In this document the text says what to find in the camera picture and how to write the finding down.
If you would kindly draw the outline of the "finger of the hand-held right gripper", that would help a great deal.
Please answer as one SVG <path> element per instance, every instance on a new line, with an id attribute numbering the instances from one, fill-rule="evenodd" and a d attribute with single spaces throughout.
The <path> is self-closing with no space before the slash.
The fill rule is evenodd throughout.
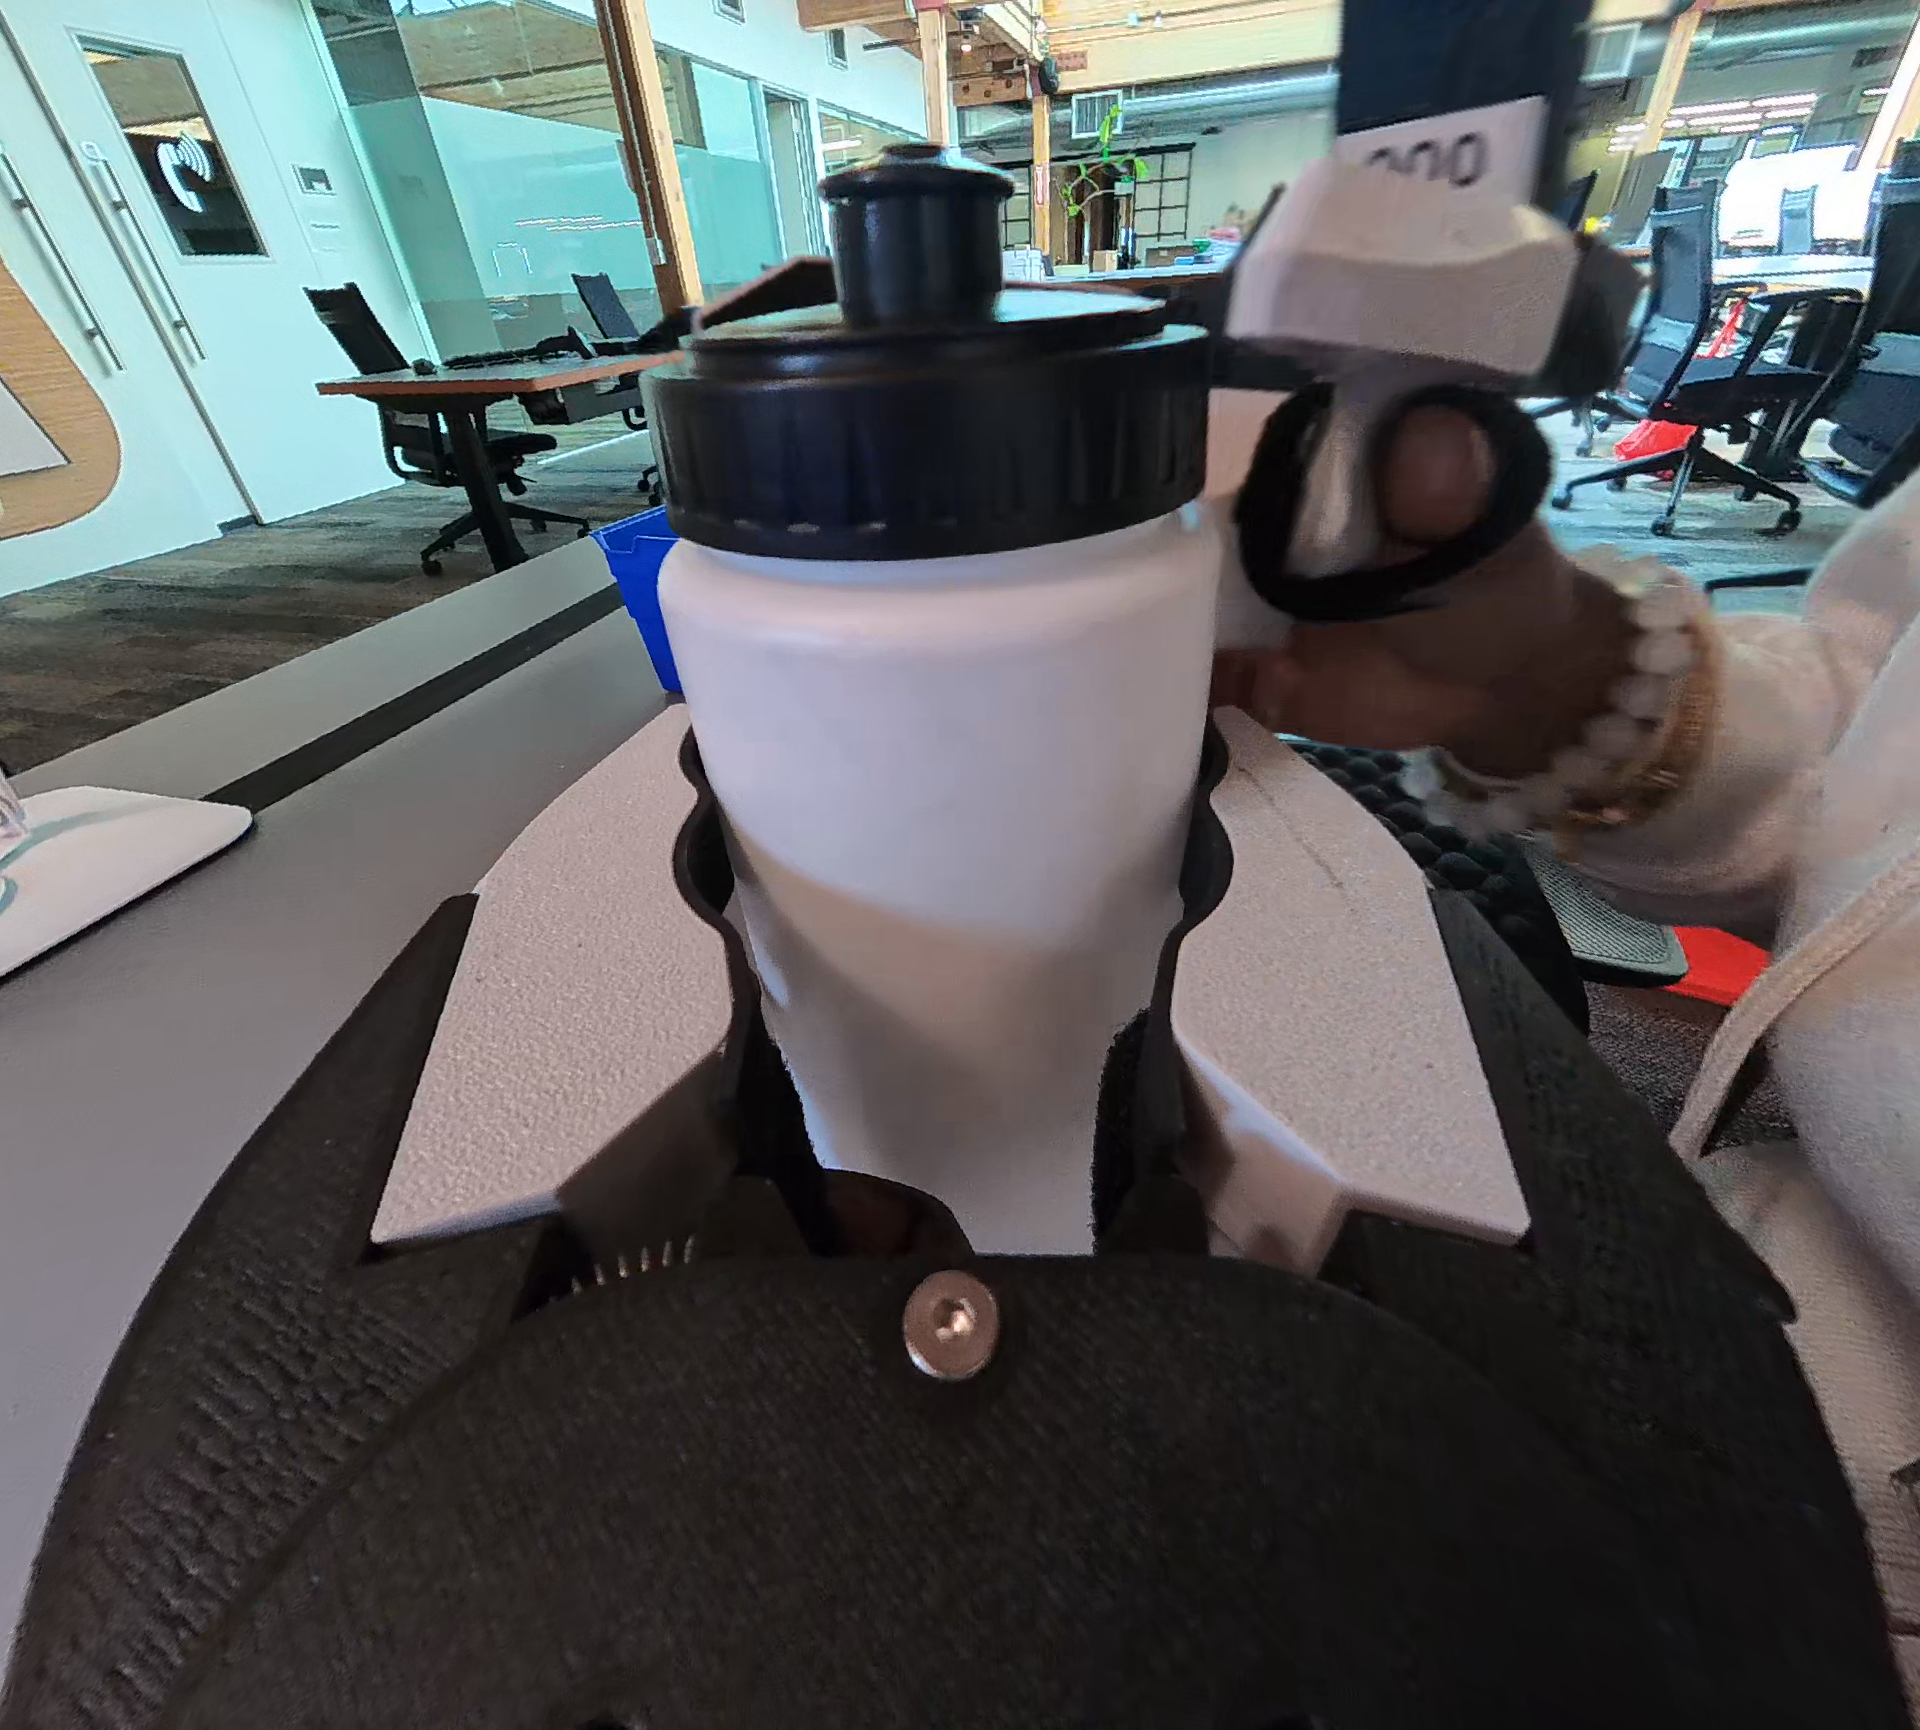
<path id="1" fill-rule="evenodd" d="M 1388 369 L 1576 397 L 1584 234 L 1502 185 L 1308 167 L 1246 229 L 1205 327 L 1212 393 L 1301 393 Z"/>
<path id="2" fill-rule="evenodd" d="M 716 295 L 693 316 L 693 336 L 784 313 L 807 313 L 838 305 L 838 279 L 829 255 L 787 260 L 759 279 Z"/>

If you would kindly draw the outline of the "grey mesh office chair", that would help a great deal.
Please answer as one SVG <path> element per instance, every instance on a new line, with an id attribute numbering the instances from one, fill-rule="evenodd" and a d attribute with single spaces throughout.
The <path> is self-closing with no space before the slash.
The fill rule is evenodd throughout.
<path id="1" fill-rule="evenodd" d="M 1622 914 L 1545 844 L 1525 840 L 1523 851 L 1587 984 L 1670 990 L 1691 976 L 1674 928 Z"/>

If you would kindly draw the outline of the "black round pad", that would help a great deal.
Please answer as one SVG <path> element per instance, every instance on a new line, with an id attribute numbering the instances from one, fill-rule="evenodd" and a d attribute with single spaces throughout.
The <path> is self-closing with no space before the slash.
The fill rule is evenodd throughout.
<path id="1" fill-rule="evenodd" d="M 1294 743 L 1292 751 L 1354 795 L 1423 871 L 1436 893 L 1468 903 L 1572 1029 L 1580 1036 L 1589 1033 L 1589 990 L 1558 917 L 1516 840 L 1471 840 L 1433 819 L 1408 793 L 1408 765 L 1396 754 L 1319 743 Z"/>

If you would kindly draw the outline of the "wood-top office desk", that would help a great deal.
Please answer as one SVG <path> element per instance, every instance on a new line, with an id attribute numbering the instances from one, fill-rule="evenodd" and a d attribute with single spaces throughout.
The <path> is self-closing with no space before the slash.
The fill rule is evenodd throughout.
<path id="1" fill-rule="evenodd" d="M 438 559 L 467 535 L 484 539 L 494 573 L 529 562 L 518 522 L 543 529 L 561 514 L 544 504 L 509 504 L 499 491 L 492 451 L 485 445 L 488 411 L 499 402 L 525 407 L 535 402 L 537 423 L 586 424 L 620 420 L 643 404 L 643 373 L 671 369 L 686 351 L 629 355 L 565 355 L 529 362 L 488 362 L 474 369 L 438 369 L 421 373 L 356 373 L 317 382 L 323 400 L 362 400 L 377 411 L 424 417 L 442 430 L 453 455 L 453 472 L 467 496 L 471 529 L 438 539 L 421 556 L 421 570 L 435 573 Z"/>

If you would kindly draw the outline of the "person's left hand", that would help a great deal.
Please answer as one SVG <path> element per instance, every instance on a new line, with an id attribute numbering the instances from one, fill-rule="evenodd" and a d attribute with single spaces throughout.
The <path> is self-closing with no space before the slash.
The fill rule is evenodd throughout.
<path id="1" fill-rule="evenodd" d="M 951 1210 L 928 1192 L 876 1175 L 826 1170 L 835 1257 L 958 1268 L 974 1257 Z"/>

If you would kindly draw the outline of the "blue plastic bin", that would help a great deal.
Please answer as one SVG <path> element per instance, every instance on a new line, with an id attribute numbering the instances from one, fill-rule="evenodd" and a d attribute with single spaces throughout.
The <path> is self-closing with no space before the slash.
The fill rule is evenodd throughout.
<path id="1" fill-rule="evenodd" d="M 592 542 L 610 566 L 619 600 L 640 633 L 661 689 L 668 696 L 683 696 L 686 691 L 661 608 L 661 573 L 668 555 L 679 545 L 679 536 L 668 522 L 668 511 L 655 507 L 650 511 L 602 525 L 592 531 Z"/>

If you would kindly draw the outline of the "black bottle lid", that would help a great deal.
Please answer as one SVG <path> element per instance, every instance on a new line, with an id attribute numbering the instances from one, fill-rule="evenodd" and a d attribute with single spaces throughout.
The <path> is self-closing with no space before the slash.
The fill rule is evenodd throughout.
<path id="1" fill-rule="evenodd" d="M 1010 191 L 936 145 L 821 182 L 835 300 L 709 324 L 640 380 L 683 539 L 796 562 L 998 556 L 1201 491 L 1208 333 L 1138 295 L 1005 286 Z"/>

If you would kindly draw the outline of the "instruction sign stand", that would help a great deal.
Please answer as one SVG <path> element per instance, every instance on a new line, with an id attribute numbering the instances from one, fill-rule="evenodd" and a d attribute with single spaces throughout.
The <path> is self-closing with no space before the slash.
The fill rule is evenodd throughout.
<path id="1" fill-rule="evenodd" d="M 120 442 L 77 358 L 4 274 L 4 536 L 74 525 L 120 472 Z M 24 799 L 4 781 L 4 979 L 71 945 L 252 833 L 248 807 L 119 788 Z"/>

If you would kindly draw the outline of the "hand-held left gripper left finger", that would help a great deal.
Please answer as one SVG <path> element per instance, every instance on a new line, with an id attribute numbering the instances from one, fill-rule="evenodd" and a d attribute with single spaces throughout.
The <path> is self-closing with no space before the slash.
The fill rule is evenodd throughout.
<path id="1" fill-rule="evenodd" d="M 375 1247 L 558 1220 L 683 1257 L 739 1160 L 756 973 L 686 708 L 567 788 L 471 890 Z"/>

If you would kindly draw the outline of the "row of black office chairs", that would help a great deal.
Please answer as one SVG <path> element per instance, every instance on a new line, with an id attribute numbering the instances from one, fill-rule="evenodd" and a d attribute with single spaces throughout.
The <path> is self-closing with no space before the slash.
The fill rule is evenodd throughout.
<path id="1" fill-rule="evenodd" d="M 1792 536 L 1802 500 L 1788 483 L 1879 508 L 1917 477 L 1917 160 L 1880 185 L 1868 286 L 1770 289 L 1713 277 L 1715 199 L 1669 195 L 1650 218 L 1650 292 L 1610 407 L 1626 423 L 1676 435 L 1610 476 L 1569 476 L 1551 508 L 1580 490 L 1622 491 L 1664 476 L 1669 507 L 1648 529 L 1674 536 L 1692 483 L 1782 511 L 1772 536 Z"/>

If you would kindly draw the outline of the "green potted plant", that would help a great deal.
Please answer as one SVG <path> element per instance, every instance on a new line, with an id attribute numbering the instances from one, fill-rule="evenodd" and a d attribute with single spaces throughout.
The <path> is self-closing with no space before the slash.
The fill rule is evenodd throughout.
<path id="1" fill-rule="evenodd" d="M 1092 152 L 1073 159 L 1055 191 L 1068 234 L 1064 260 L 1092 277 L 1124 268 L 1135 240 L 1135 195 L 1146 175 L 1146 160 L 1118 152 L 1124 93 L 1100 101 Z"/>

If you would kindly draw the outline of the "white door with window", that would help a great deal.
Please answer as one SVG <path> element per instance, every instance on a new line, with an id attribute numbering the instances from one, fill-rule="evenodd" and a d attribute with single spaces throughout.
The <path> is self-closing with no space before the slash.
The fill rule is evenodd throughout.
<path id="1" fill-rule="evenodd" d="M 4 0 L 4 229 L 116 427 L 116 531 L 321 496 L 306 255 L 212 0 Z"/>

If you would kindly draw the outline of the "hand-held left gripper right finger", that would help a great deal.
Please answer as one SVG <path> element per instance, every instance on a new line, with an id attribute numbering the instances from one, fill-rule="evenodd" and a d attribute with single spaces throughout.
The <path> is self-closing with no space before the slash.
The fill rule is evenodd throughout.
<path id="1" fill-rule="evenodd" d="M 1420 869 L 1239 710 L 1224 900 L 1182 942 L 1182 1170 L 1228 1257 L 1319 1272 L 1350 1216 L 1514 1247 L 1530 1215 Z"/>

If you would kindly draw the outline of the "wooden column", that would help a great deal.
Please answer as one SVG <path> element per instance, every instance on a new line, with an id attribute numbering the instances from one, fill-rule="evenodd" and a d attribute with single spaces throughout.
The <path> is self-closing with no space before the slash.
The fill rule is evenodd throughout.
<path id="1" fill-rule="evenodd" d="M 703 307 L 703 274 L 671 138 L 657 43 L 647 0 L 592 0 L 612 87 L 624 167 L 638 198 L 664 316 Z"/>

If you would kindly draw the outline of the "white plastic bottle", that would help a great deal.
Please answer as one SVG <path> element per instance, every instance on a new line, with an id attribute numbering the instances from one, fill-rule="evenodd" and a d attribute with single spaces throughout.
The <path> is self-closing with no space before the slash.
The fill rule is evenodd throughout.
<path id="1" fill-rule="evenodd" d="M 986 1257 L 1092 1254 L 1100 1076 L 1182 914 L 1215 600 L 1197 504 L 993 556 L 686 539 L 661 570 L 815 1151 Z"/>

